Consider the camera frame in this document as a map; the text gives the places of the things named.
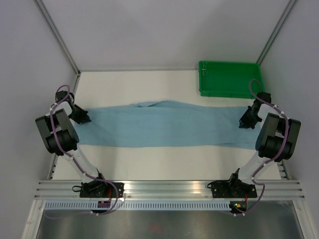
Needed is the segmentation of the green plastic tray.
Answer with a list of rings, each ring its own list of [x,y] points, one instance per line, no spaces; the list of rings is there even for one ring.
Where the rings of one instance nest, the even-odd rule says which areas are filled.
[[[256,63],[199,61],[199,92],[203,97],[252,99],[265,91]]]

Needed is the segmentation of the light blue trousers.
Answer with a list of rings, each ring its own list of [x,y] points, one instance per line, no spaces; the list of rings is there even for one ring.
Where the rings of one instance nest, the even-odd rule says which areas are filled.
[[[176,101],[144,102],[88,110],[75,124],[80,144],[114,147],[217,145],[254,149],[261,130],[240,128],[245,107],[204,107]]]

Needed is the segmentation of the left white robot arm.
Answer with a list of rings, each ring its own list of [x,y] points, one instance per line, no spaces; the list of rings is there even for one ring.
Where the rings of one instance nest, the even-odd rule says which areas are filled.
[[[90,121],[88,111],[74,103],[71,92],[57,90],[49,113],[37,118],[35,123],[48,152],[63,157],[80,175],[81,189],[102,198],[108,194],[109,186],[79,148],[79,136],[72,124],[82,125]]]

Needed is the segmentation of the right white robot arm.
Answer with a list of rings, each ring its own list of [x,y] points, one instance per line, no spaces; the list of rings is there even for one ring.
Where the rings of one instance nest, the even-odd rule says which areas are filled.
[[[294,153],[301,122],[287,117],[276,105],[271,104],[271,94],[259,92],[252,106],[239,120],[240,128],[254,129],[258,123],[262,128],[256,140],[256,153],[242,168],[230,177],[227,184],[232,197],[245,192],[244,184],[254,184],[272,164],[290,159]]]

